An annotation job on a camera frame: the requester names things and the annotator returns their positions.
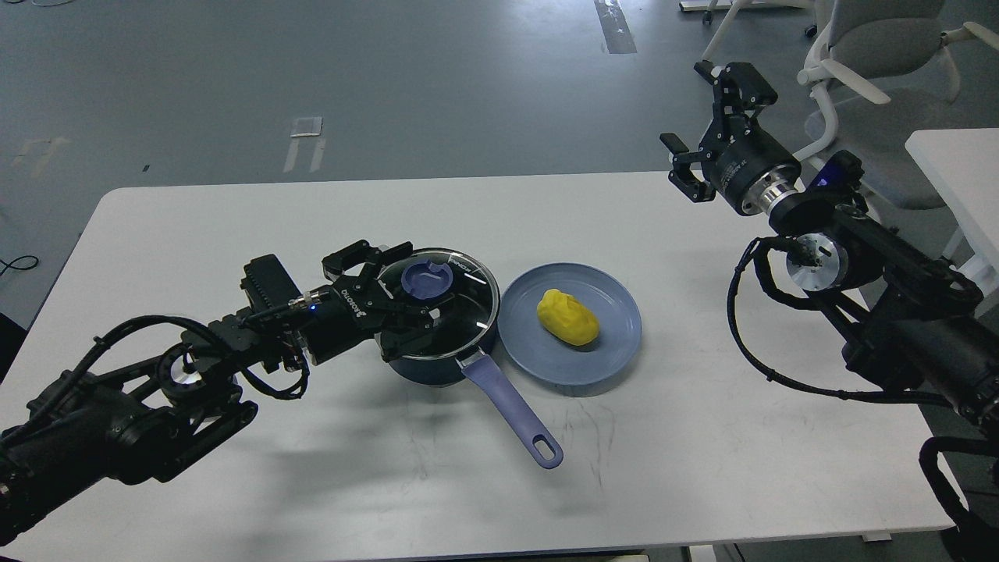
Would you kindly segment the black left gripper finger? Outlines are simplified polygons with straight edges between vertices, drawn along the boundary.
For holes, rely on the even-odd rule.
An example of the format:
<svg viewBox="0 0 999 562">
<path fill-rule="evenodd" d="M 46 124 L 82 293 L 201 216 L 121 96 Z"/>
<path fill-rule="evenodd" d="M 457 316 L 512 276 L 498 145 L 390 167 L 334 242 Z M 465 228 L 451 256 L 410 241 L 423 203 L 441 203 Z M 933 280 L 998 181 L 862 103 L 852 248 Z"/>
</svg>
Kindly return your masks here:
<svg viewBox="0 0 999 562">
<path fill-rule="evenodd" d="M 410 241 L 382 249 L 368 240 L 357 240 L 322 259 L 322 275 L 335 286 L 367 288 L 388 265 L 413 255 Z"/>
<path fill-rule="evenodd" d="M 379 356 L 385 363 L 404 356 L 443 357 L 453 352 L 453 342 L 440 334 L 440 327 L 453 323 L 456 301 L 386 302 L 378 305 L 378 313 L 385 315 L 378 333 Z"/>
</svg>

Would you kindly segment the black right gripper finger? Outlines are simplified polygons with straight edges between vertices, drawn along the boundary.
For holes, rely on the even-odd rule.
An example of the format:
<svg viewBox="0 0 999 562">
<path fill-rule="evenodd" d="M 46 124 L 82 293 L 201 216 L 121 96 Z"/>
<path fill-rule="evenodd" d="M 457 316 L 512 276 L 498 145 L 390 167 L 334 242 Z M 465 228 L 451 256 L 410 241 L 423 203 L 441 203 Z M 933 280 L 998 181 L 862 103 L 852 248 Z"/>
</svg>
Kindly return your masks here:
<svg viewBox="0 0 999 562">
<path fill-rule="evenodd" d="M 696 62 L 695 71 L 713 89 L 710 130 L 759 128 L 759 114 L 777 103 L 777 90 L 749 62 Z"/>
<path fill-rule="evenodd" d="M 670 182 L 695 203 L 713 201 L 716 193 L 711 174 L 715 171 L 720 149 L 717 135 L 706 133 L 699 149 L 692 151 L 674 133 L 661 133 L 661 143 L 670 152 Z"/>
</svg>

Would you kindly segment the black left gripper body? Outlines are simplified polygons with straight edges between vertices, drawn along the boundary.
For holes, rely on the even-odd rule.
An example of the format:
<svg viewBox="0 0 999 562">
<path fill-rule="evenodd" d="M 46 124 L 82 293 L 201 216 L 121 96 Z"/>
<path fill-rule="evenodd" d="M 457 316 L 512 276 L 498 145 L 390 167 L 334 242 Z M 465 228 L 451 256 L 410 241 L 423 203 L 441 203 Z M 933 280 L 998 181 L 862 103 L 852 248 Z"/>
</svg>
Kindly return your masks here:
<svg viewBox="0 0 999 562">
<path fill-rule="evenodd" d="M 300 341 L 314 365 L 321 365 L 381 333 L 388 320 L 382 306 L 390 294 L 381 283 L 357 290 L 331 287 L 332 297 L 303 313 Z"/>
</svg>

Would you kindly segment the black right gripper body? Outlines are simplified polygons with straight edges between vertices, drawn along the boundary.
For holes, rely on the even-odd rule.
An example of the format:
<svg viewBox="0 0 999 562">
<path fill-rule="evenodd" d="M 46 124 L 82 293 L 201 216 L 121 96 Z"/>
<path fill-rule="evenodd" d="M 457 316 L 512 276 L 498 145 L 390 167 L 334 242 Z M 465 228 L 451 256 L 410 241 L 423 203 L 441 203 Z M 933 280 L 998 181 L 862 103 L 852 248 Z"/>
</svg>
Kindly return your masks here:
<svg viewBox="0 0 999 562">
<path fill-rule="evenodd" d="M 701 202 L 721 194 L 739 215 L 769 215 L 797 191 L 802 164 L 753 119 L 713 119 L 700 149 Z"/>
</svg>

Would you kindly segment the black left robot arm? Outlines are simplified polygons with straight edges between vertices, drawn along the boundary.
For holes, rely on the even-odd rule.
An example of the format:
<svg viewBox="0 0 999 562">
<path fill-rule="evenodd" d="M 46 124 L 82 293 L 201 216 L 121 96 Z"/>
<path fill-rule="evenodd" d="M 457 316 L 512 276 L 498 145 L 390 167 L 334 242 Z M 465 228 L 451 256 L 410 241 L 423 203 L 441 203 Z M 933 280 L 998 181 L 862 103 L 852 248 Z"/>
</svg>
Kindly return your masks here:
<svg viewBox="0 0 999 562">
<path fill-rule="evenodd" d="M 2 543 L 104 478 L 168 482 L 257 415 L 243 384 L 276 400 L 303 397 L 310 367 L 377 336 L 392 361 L 428 345 L 432 310 L 456 299 L 453 282 L 400 288 L 379 278 L 409 267 L 413 244 L 359 240 L 325 256 L 328 284 L 300 291 L 277 256 L 250 260 L 249 306 L 210 324 L 142 315 L 118 324 L 77 366 L 29 402 L 2 433 Z"/>
</svg>

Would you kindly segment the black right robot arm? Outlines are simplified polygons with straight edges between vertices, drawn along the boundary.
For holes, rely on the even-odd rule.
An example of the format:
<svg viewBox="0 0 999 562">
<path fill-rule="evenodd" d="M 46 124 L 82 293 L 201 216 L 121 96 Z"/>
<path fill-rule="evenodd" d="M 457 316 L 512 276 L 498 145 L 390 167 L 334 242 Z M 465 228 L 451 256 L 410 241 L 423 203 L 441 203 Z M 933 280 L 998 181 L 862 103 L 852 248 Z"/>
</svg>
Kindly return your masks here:
<svg viewBox="0 0 999 562">
<path fill-rule="evenodd" d="M 689 200 L 720 195 L 741 216 L 764 215 L 772 235 L 747 245 L 727 291 L 734 342 L 771 382 L 804 393 L 870 404 L 952 409 L 980 438 L 936 436 L 919 465 L 953 521 L 945 545 L 956 561 L 995 561 L 997 526 L 967 507 L 940 469 L 943 454 L 996 458 L 997 336 L 974 318 L 983 292 L 943 259 L 932 259 L 868 213 L 859 193 L 859 158 L 838 151 L 799 190 L 802 164 L 761 128 L 759 114 L 777 92 L 747 62 L 695 65 L 711 86 L 711 121 L 695 150 L 674 133 L 668 178 Z M 792 379 L 759 360 L 736 317 L 742 275 L 752 266 L 763 292 L 788 308 L 818 311 L 844 340 L 845 367 L 874 391 L 825 389 Z"/>
</svg>

